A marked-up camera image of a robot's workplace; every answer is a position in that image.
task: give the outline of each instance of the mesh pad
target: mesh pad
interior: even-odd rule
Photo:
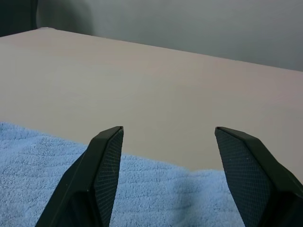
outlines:
[[[245,144],[221,130],[217,142],[226,180],[246,227],[257,227],[270,198],[272,185]]]
[[[120,130],[107,145],[103,164],[100,165],[94,182],[97,206],[103,226],[108,227],[118,185],[123,130]]]

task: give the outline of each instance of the beige tabletop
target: beige tabletop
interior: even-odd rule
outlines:
[[[303,182],[303,73],[53,29],[0,38],[0,121],[221,169],[215,126],[260,138]]]

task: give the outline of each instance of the towel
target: towel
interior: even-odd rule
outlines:
[[[0,226],[34,227],[87,145],[0,122]],[[244,227],[223,171],[122,154],[111,227]]]

